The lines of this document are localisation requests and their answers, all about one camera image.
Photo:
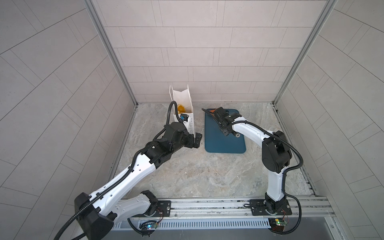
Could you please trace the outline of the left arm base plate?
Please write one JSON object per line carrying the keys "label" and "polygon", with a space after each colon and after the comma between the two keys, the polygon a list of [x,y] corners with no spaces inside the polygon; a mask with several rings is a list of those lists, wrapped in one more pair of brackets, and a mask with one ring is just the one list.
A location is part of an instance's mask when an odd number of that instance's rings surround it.
{"label": "left arm base plate", "polygon": [[155,203],[151,203],[149,208],[149,217],[169,217],[171,204],[171,201],[157,201]]}

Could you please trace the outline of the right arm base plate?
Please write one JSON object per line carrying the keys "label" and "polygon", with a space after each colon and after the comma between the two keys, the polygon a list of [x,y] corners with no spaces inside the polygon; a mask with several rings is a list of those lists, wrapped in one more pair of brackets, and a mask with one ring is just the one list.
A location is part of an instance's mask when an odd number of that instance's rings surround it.
{"label": "right arm base plate", "polygon": [[250,200],[249,205],[253,216],[282,216],[292,215],[291,206],[286,198],[282,198],[280,201],[267,200]]}

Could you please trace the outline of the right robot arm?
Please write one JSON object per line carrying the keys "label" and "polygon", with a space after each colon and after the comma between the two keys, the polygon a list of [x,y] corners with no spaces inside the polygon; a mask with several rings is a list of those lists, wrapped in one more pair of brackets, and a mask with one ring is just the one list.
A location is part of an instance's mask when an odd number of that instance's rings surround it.
{"label": "right robot arm", "polygon": [[287,173],[304,165],[299,151],[288,143],[283,132],[267,131],[238,113],[230,114],[222,107],[202,111],[218,124],[224,135],[243,135],[262,148],[262,163],[269,171],[262,209],[270,215],[280,213],[288,204],[287,197],[294,198],[286,193],[285,185]]}

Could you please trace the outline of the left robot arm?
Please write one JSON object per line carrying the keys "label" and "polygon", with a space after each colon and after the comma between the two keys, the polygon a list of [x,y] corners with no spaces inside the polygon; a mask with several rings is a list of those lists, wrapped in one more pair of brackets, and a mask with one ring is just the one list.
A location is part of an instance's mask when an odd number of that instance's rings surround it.
{"label": "left robot arm", "polygon": [[158,200],[150,191],[144,191],[130,200],[122,198],[144,177],[170,160],[173,153],[183,147],[192,149],[200,146],[202,135],[190,134],[180,117],[176,122],[170,122],[172,110],[178,110],[176,101],[171,101],[169,105],[164,128],[134,154],[131,164],[124,171],[91,194],[81,193],[76,197],[75,214],[57,232],[56,240],[74,221],[83,230],[76,237],[78,240],[84,237],[101,240],[116,221],[155,212]]}

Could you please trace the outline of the small striped bun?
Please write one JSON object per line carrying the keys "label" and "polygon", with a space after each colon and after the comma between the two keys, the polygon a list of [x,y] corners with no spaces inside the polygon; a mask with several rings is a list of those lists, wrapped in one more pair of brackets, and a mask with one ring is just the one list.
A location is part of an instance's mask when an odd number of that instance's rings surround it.
{"label": "small striped bun", "polygon": [[186,113],[186,108],[183,105],[178,105],[177,106],[178,114],[184,114]]}

